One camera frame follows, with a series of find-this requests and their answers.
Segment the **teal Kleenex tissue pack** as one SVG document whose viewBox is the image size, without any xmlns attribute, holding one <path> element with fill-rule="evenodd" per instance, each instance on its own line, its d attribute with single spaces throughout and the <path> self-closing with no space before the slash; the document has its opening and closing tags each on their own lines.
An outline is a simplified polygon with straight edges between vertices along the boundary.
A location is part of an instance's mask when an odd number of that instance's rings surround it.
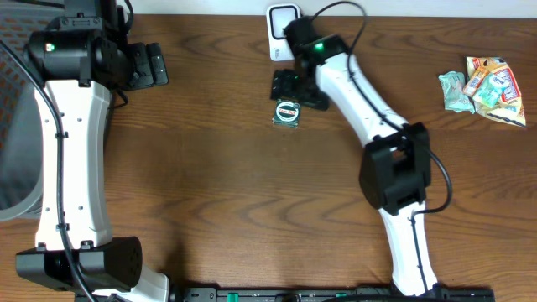
<svg viewBox="0 0 537 302">
<path fill-rule="evenodd" d="M 492 108 L 501 98 L 507 87 L 508 82 L 506 80 L 493 73 L 488 74 L 477 88 L 472 100 L 485 107 Z"/>
</svg>

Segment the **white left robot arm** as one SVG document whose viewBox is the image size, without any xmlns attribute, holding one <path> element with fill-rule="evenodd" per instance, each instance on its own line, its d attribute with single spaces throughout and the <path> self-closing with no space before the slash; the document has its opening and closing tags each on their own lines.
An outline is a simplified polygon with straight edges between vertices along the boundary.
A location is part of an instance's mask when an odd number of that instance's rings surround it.
<svg viewBox="0 0 537 302">
<path fill-rule="evenodd" d="M 42 210 L 19 277 L 78 301 L 173 301 L 169 278 L 143 262 L 136 237 L 114 237 L 104 147 L 113 97 L 166 85 L 158 44 L 128 42 L 130 2 L 66 1 L 33 32 L 18 65 L 34 85 L 42 129 Z"/>
</svg>

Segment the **green wipes pack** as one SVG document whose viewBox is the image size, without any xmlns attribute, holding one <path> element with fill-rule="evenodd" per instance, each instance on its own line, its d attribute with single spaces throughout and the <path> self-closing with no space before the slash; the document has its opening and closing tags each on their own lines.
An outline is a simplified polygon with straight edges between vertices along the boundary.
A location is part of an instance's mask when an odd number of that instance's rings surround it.
<svg viewBox="0 0 537 302">
<path fill-rule="evenodd" d="M 458 71 L 449 71 L 439 75 L 441 89 L 444 96 L 444 107 L 447 111 L 453 112 L 476 112 L 475 107 L 469 98 L 462 91 L 466 80 L 464 74 Z"/>
</svg>

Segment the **yellow wet wipes pack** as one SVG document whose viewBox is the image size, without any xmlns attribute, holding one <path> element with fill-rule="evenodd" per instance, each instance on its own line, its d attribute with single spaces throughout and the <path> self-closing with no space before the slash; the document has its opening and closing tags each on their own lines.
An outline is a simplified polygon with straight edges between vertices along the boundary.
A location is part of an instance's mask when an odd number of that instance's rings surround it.
<svg viewBox="0 0 537 302">
<path fill-rule="evenodd" d="M 501 57 L 472 57 L 467 56 L 468 82 L 471 82 L 473 74 L 479 68 L 487 70 L 507 82 L 507 87 L 490 107 L 482 102 L 474 101 L 478 114 L 495 122 L 503 122 L 510 125 L 525 127 L 526 118 L 522 93 L 515 79 L 512 69 Z"/>
</svg>

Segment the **orange snack pack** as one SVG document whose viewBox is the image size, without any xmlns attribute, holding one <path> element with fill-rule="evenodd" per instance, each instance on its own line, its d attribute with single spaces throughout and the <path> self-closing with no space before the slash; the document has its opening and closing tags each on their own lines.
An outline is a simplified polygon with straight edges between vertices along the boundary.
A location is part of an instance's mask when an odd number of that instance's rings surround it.
<svg viewBox="0 0 537 302">
<path fill-rule="evenodd" d="M 462 92 L 466 96 L 473 96 L 488 74 L 488 69 L 483 66 L 478 67 L 468 80 L 467 84 L 463 87 Z"/>
</svg>

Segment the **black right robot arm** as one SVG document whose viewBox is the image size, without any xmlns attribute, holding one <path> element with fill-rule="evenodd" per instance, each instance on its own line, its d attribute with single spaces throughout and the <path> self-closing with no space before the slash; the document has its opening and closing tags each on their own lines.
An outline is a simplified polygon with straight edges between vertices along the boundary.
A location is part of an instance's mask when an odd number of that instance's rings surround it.
<svg viewBox="0 0 537 302">
<path fill-rule="evenodd" d="M 392 283 L 405 296 L 426 296 L 437 284 L 425 236 L 426 189 L 431 183 L 429 134 L 408 123 L 376 92 L 356 56 L 336 34 L 321 36 L 312 17 L 294 18 L 275 39 L 295 61 L 274 74 L 271 97 L 343 114 L 362 145 L 359 185 L 380 214 L 393 261 Z"/>
</svg>

